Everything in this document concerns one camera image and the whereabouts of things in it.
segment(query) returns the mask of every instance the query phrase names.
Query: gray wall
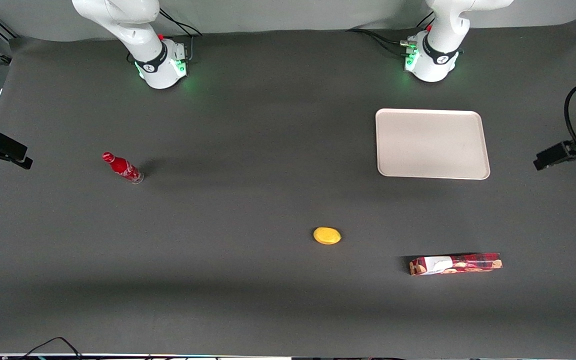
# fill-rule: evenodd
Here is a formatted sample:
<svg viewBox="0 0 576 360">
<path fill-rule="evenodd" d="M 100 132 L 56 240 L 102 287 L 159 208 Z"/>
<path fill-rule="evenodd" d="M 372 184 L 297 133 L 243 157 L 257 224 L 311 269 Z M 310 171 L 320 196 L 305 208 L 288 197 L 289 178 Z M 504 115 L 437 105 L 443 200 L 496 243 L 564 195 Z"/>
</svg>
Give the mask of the gray wall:
<svg viewBox="0 0 576 360">
<path fill-rule="evenodd" d="M 179 21 L 205 33 L 268 30 L 411 28 L 429 10 L 423 0 L 160 0 Z M 576 19 L 576 0 L 515 0 L 505 9 L 472 12 L 473 27 L 532 27 Z M 111 38 L 81 18 L 70 0 L 0 0 L 0 18 L 19 35 L 50 41 Z M 166 35 L 180 30 L 166 19 L 153 25 Z"/>
</svg>

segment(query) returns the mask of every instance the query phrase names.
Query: bottle label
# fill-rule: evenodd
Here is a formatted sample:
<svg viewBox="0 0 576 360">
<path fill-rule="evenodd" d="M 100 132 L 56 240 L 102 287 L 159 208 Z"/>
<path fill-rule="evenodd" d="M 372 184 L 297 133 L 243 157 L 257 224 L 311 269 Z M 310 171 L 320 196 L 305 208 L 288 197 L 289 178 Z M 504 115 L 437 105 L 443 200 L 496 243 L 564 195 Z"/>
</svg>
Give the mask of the bottle label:
<svg viewBox="0 0 576 360">
<path fill-rule="evenodd" d="M 118 172 L 119 176 L 131 182 L 136 182 L 139 179 L 139 170 L 133 166 L 130 162 L 126 161 L 126 169 L 123 172 Z"/>
</svg>

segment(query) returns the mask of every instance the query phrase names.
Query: black table surface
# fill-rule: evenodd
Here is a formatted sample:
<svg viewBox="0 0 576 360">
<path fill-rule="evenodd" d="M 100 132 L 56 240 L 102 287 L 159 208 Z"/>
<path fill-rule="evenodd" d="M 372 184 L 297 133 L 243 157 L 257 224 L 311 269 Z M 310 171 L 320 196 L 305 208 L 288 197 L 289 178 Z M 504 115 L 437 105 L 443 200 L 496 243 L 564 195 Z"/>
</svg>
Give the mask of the black table surface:
<svg viewBox="0 0 576 360">
<path fill-rule="evenodd" d="M 0 132 L 34 165 L 0 161 L 0 353 L 576 359 L 576 162 L 532 164 L 568 138 L 576 22 L 473 29 L 434 84 L 342 31 L 197 38 L 164 90 L 118 41 L 12 46 Z M 478 112 L 490 177 L 381 176 L 383 108 Z M 493 252 L 503 269 L 407 271 Z"/>
</svg>

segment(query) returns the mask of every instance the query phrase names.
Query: green led light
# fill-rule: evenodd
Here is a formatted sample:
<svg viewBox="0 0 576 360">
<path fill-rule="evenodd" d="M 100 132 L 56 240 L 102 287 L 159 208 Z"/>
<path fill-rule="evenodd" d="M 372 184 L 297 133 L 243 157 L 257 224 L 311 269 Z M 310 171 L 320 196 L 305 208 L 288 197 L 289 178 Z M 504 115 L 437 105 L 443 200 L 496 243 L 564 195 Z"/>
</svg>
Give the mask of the green led light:
<svg viewBox="0 0 576 360">
<path fill-rule="evenodd" d="M 142 73 L 142 69 L 139 68 L 139 65 L 137 64 L 137 61 L 134 62 L 134 66 L 135 68 L 137 68 L 137 71 L 139 71 L 139 77 L 144 79 L 144 74 Z"/>
<path fill-rule="evenodd" d="M 404 69 L 407 71 L 412 71 L 415 68 L 415 65 L 417 64 L 417 60 L 419 58 L 419 50 L 414 50 L 412 52 L 412 54 L 409 54 L 407 56 L 407 60 L 406 60 L 406 64 L 404 66 Z"/>
<path fill-rule="evenodd" d="M 184 60 L 173 60 L 170 59 L 170 64 L 174 64 L 176 74 L 179 75 L 180 78 L 186 76 L 186 62 Z"/>
</svg>

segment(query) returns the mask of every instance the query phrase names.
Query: bottle cap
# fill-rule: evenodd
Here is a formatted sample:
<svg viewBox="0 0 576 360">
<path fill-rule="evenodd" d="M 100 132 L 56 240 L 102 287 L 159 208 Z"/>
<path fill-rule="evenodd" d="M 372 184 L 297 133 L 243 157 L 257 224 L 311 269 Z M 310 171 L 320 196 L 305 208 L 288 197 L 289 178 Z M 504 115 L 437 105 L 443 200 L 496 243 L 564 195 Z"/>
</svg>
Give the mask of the bottle cap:
<svg viewBox="0 0 576 360">
<path fill-rule="evenodd" d="M 104 152 L 103 155 L 101 155 L 101 158 L 106 163 L 111 163 L 111 162 L 115 161 L 115 155 L 112 155 L 112 153 L 110 153 L 108 151 Z"/>
</svg>

